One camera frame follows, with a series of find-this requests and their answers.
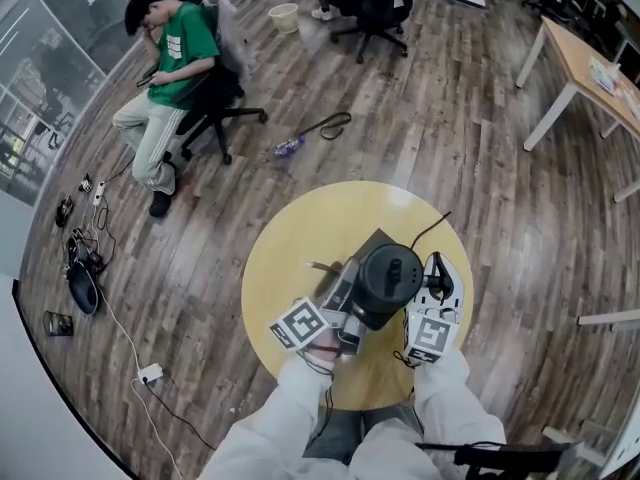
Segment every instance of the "white print on shirt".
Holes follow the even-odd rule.
[[[182,58],[182,48],[180,47],[180,38],[167,35],[167,47],[169,48],[169,55],[174,59]]]

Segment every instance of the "black hair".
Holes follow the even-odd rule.
[[[124,26],[127,34],[134,35],[140,27],[144,17],[149,14],[149,6],[162,0],[129,0],[124,11]]]

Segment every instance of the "man in green shirt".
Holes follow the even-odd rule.
[[[219,54],[205,13],[178,0],[130,0],[125,11],[127,33],[142,29],[147,53],[159,68],[151,87],[116,112],[113,125],[136,152],[133,177],[153,190],[149,213],[154,217],[164,216],[171,205],[176,169],[162,159],[192,104],[175,102],[175,96],[192,77],[212,69]],[[158,27],[162,37],[156,44],[151,32]]]

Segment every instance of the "purple object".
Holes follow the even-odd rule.
[[[304,137],[300,136],[278,144],[273,154],[281,158],[293,155],[304,144]]]

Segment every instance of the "white shoe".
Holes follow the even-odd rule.
[[[329,10],[326,12],[322,9],[314,9],[313,11],[311,11],[311,16],[321,21],[331,21],[333,18],[335,18],[331,8],[329,8]]]

